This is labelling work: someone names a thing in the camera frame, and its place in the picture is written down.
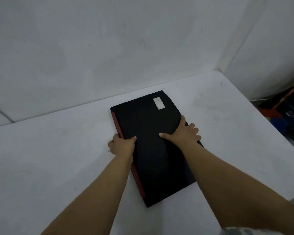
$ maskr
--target white table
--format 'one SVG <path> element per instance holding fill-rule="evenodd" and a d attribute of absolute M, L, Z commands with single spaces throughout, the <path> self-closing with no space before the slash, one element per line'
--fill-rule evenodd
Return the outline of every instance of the white table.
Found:
<path fill-rule="evenodd" d="M 0 127 L 0 234 L 39 234 L 112 159 L 110 107 L 164 90 L 212 153 L 294 197 L 294 148 L 218 71 Z M 132 174 L 111 234 L 217 234 L 196 184 L 146 208 Z"/>

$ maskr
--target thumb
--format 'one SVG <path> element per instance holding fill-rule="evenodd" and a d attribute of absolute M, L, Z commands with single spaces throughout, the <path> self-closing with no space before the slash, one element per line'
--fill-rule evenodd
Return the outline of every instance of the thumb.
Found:
<path fill-rule="evenodd" d="M 136 142 L 136 136 L 134 136 L 134 137 L 131 138 L 130 140 L 132 140 L 133 142 Z"/>
<path fill-rule="evenodd" d="M 171 136 L 172 135 L 171 134 L 167 134 L 167 133 L 160 133 L 159 136 L 161 138 L 164 138 L 164 139 L 167 139 L 167 140 L 171 141 Z"/>

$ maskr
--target finger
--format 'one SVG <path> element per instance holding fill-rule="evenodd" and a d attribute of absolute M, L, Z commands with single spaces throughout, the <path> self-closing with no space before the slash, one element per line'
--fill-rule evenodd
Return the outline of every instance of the finger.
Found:
<path fill-rule="evenodd" d="M 171 140 L 171 134 L 167 134 L 167 133 L 160 133 L 159 136 L 161 138 L 167 139 L 167 140 Z"/>
<path fill-rule="evenodd" d="M 190 127 L 190 128 L 194 128 L 195 127 L 195 124 L 194 123 L 191 123 L 188 127 Z"/>
<path fill-rule="evenodd" d="M 111 148 L 113 146 L 114 142 L 113 140 L 111 140 L 110 142 L 108 142 L 108 147 Z"/>
<path fill-rule="evenodd" d="M 133 138 L 131 138 L 130 140 L 132 140 L 133 142 L 136 141 L 136 136 L 134 136 Z"/>
<path fill-rule="evenodd" d="M 115 141 L 115 140 L 118 140 L 118 138 L 119 138 L 119 135 L 116 133 L 116 134 L 113 136 L 112 140 Z"/>
<path fill-rule="evenodd" d="M 185 122 L 186 122 L 186 121 L 185 121 L 185 117 L 184 117 L 184 115 L 182 115 L 182 116 L 181 116 L 180 123 L 179 123 L 179 127 L 180 127 L 180 126 L 185 126 Z"/>

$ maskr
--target left hand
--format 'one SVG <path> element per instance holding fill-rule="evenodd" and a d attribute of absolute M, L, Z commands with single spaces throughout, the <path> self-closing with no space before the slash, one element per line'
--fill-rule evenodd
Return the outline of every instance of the left hand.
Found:
<path fill-rule="evenodd" d="M 110 152 L 115 155 L 133 155 L 136 136 L 131 139 L 119 138 L 118 134 L 113 136 L 113 139 L 108 142 Z"/>

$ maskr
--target right hand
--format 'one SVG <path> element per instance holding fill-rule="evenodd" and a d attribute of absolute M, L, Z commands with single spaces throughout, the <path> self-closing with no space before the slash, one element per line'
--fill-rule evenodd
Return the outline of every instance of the right hand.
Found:
<path fill-rule="evenodd" d="M 181 148 L 188 143 L 197 143 L 197 141 L 201 139 L 201 137 L 197 135 L 198 131 L 199 129 L 195 128 L 195 124 L 193 123 L 189 126 L 185 126 L 185 117 L 182 115 L 179 126 L 173 134 L 160 133 L 159 136 L 171 141 L 176 146 Z"/>

